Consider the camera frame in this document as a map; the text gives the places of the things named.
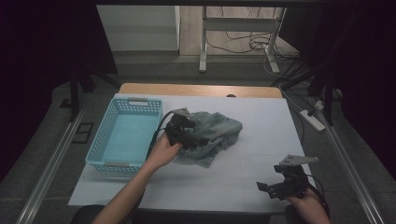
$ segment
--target white wall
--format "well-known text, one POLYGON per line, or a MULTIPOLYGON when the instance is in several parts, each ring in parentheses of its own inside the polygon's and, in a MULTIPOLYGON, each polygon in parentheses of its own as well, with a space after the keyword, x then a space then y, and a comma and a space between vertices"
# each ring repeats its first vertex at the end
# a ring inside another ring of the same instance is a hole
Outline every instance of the white wall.
POLYGON ((97 8, 111 50, 178 50, 178 7, 97 8))

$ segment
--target white table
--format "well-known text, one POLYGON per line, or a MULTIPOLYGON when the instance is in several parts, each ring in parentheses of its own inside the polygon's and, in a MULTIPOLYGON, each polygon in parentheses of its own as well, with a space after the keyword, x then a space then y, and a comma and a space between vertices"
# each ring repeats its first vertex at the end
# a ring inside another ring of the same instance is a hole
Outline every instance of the white table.
MULTIPOLYGON (((258 190, 256 181, 282 182, 283 175, 275 172, 274 165, 288 154, 304 155, 285 99, 116 94, 118 96, 162 99, 163 113, 187 107, 190 112, 220 112, 243 124, 236 144, 221 151, 209 168, 176 157, 159 170, 149 181, 139 208, 283 213, 288 203, 270 199, 267 193, 258 190)), ((303 167, 310 174, 308 166, 303 167)), ((130 177, 102 173, 86 165, 69 205, 106 204, 130 177)))

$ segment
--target garment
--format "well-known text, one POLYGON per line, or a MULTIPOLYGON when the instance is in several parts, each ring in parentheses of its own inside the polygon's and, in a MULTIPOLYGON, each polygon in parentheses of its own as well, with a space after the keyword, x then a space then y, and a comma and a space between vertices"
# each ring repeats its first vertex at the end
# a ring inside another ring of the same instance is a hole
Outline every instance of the garment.
POLYGON ((187 131, 196 138, 207 138, 209 142, 205 146, 182 148, 179 155, 205 165, 210 165, 220 151, 235 144, 243 128, 241 122, 220 113, 192 113, 192 120, 196 122, 195 127, 187 131))

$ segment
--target person's left hand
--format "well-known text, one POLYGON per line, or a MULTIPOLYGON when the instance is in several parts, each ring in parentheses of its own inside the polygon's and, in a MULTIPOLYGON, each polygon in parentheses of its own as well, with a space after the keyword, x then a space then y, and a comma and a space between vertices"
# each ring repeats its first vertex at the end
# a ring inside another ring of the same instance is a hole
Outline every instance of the person's left hand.
POLYGON ((157 139, 144 165, 158 170, 168 164, 177 155, 181 147, 182 145, 180 143, 175 143, 170 146, 166 133, 163 133, 161 137, 157 139))

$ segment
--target white power strip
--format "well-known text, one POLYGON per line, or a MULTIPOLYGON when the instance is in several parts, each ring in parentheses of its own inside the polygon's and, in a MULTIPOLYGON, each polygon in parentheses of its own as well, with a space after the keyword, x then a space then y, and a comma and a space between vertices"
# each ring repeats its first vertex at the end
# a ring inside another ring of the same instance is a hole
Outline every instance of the white power strip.
POLYGON ((326 127, 320 123, 320 121, 317 120, 314 116, 308 116, 308 111, 303 110, 300 112, 300 114, 303 116, 303 118, 308 121, 314 127, 318 132, 323 131, 326 127))

